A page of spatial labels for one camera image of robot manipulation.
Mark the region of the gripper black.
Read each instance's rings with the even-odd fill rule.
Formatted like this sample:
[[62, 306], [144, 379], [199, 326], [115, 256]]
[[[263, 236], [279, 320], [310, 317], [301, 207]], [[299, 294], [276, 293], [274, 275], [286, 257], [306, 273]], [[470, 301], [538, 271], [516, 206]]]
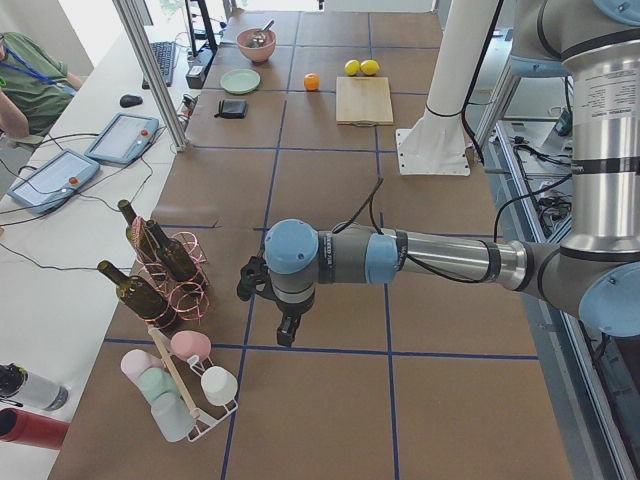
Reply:
[[277, 343], [280, 346], [291, 347], [295, 342], [299, 327], [297, 322], [314, 304], [314, 289], [306, 288], [298, 292], [286, 292], [275, 288], [274, 294], [276, 306], [282, 313], [282, 320], [277, 329]]

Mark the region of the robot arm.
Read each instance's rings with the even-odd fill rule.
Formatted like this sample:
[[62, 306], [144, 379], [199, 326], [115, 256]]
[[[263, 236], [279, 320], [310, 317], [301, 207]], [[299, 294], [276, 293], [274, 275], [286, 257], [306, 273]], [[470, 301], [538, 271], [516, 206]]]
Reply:
[[268, 231], [265, 294], [290, 346], [321, 283], [382, 284], [425, 270], [496, 282], [540, 298], [612, 337], [639, 333], [639, 5], [523, 1], [514, 50], [557, 60], [573, 79], [572, 213], [559, 243], [447, 238], [342, 224], [317, 231], [288, 219]]

